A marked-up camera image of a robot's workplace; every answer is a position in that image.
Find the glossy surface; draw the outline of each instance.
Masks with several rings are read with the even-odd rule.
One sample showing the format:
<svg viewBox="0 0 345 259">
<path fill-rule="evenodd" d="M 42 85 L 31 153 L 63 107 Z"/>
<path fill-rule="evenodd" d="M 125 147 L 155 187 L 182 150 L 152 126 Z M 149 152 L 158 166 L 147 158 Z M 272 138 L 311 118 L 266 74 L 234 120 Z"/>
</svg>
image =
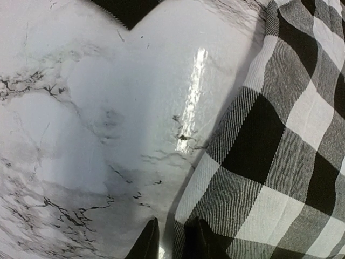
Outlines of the glossy surface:
<svg viewBox="0 0 345 259">
<path fill-rule="evenodd" d="M 164 235 L 261 48 L 258 6 L 230 3 L 166 0 L 128 32 L 85 1 L 4 1 L 0 257 L 123 258 L 153 216 Z"/>
</svg>

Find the white square pattern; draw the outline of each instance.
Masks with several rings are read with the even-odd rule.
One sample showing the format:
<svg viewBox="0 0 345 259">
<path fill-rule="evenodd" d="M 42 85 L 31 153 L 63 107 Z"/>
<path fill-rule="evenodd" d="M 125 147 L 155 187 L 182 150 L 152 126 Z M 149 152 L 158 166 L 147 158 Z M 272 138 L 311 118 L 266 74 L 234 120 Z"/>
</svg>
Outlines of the white square pattern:
<svg viewBox="0 0 345 259">
<path fill-rule="evenodd" d="M 178 204 L 175 219 L 179 223 L 185 224 L 219 167 L 220 164 L 215 162 L 207 153 L 202 156 Z"/>
<path fill-rule="evenodd" d="M 263 49 L 250 64 L 248 75 L 243 83 L 244 86 L 261 92 L 265 80 L 266 65 L 272 57 L 277 41 L 277 36 L 265 36 Z"/>
<path fill-rule="evenodd" d="M 341 71 L 345 61 L 344 40 L 333 33 L 322 20 L 316 17 L 314 17 L 313 32 L 315 39 L 321 44 L 323 50 L 326 51 L 339 71 Z"/>
<path fill-rule="evenodd" d="M 236 238 L 276 246 L 304 203 L 263 186 Z"/>
<path fill-rule="evenodd" d="M 276 2 L 278 7 L 281 7 L 282 5 L 291 2 L 291 0 L 275 0 L 275 2 Z"/>
<path fill-rule="evenodd" d="M 286 126 L 318 150 L 333 114 L 334 109 L 317 93 L 314 84 L 310 81 L 293 106 Z"/>
<path fill-rule="evenodd" d="M 345 233 L 345 223 L 331 217 L 307 254 L 327 258 Z"/>
</svg>

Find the plaid cloth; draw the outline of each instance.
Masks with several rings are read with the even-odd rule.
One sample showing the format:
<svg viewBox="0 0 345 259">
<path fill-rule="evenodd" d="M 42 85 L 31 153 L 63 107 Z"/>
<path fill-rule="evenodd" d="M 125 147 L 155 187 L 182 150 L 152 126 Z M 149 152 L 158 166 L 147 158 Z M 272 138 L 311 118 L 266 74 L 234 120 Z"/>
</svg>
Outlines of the plaid cloth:
<svg viewBox="0 0 345 259">
<path fill-rule="evenodd" d="M 174 258 L 196 218 L 232 259 L 345 257 L 345 5 L 266 13 L 263 49 L 179 203 Z"/>
</svg>

